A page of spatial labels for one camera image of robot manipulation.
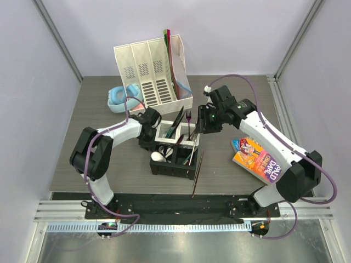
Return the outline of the thin dark metal chopstick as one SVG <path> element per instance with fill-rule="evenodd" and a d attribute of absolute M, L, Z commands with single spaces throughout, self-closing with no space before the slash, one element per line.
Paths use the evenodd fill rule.
<path fill-rule="evenodd" d="M 190 155 L 190 158 L 189 158 L 188 166 L 191 165 L 191 161 L 192 161 L 192 159 L 193 159 L 193 155 L 194 155 L 195 147 L 196 147 L 196 141 L 197 141 L 197 137 L 195 137 L 195 140 L 194 140 L 194 145 L 193 145 L 193 149 L 192 149 L 192 152 L 191 152 L 191 155 Z"/>

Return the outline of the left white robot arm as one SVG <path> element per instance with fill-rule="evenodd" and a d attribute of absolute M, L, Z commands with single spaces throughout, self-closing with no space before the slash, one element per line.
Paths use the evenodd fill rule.
<path fill-rule="evenodd" d="M 148 107 L 145 112 L 130 115 L 115 125 L 100 129 L 86 127 L 81 132 L 69 162 L 90 187 L 94 201 L 99 203 L 98 213 L 104 218 L 112 218 L 117 211 L 106 176 L 113 148 L 138 139 L 141 148 L 151 151 L 155 148 L 156 127 L 161 119 L 158 111 Z"/>

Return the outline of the black plastic knife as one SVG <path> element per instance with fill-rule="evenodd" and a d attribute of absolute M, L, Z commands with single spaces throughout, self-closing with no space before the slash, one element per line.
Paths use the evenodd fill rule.
<path fill-rule="evenodd" d="M 184 107 L 181 108 L 181 110 L 179 111 L 176 119 L 174 120 L 174 122 L 172 123 L 170 129 L 174 128 L 176 130 L 177 126 L 179 125 L 180 121 L 183 118 L 183 111 L 184 111 Z"/>

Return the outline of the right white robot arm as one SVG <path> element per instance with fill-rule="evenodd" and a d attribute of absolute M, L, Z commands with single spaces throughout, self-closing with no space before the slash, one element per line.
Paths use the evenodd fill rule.
<path fill-rule="evenodd" d="M 261 216 L 274 203 L 294 203 L 320 183 L 321 172 L 316 165 L 322 164 L 322 156 L 317 151 L 307 152 L 276 128 L 269 128 L 256 105 L 248 99 L 236 101 L 227 86 L 215 90 L 205 87 L 203 93 L 209 101 L 198 107 L 197 133 L 218 133 L 224 124 L 232 125 L 258 142 L 281 168 L 277 182 L 250 194 L 250 214 Z"/>

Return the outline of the purple metallic spoon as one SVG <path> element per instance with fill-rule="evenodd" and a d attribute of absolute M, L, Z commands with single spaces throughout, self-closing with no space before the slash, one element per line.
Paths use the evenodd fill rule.
<path fill-rule="evenodd" d="M 183 141 L 183 139 L 184 139 L 184 134 L 182 134 L 182 135 L 178 138 L 177 142 L 174 144 L 173 147 L 178 146 L 178 145 Z"/>

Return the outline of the teal handled black knife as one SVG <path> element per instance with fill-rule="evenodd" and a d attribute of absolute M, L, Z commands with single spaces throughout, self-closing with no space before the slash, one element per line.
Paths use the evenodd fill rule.
<path fill-rule="evenodd" d="M 167 132 L 165 138 L 166 138 L 166 139 L 171 138 L 171 137 L 173 136 L 174 132 L 175 132 L 175 129 L 174 129 L 174 128 L 170 129 L 170 130 Z"/>

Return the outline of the green and tan chopstick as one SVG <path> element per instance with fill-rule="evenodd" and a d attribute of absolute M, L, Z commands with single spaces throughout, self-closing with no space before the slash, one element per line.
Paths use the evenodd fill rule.
<path fill-rule="evenodd" d="M 183 165 L 186 165 L 187 164 L 187 162 L 190 160 L 190 158 L 191 158 L 191 156 L 192 156 L 193 154 L 191 153 L 191 154 L 189 154 L 188 156 L 187 156 L 187 158 L 183 161 Z"/>

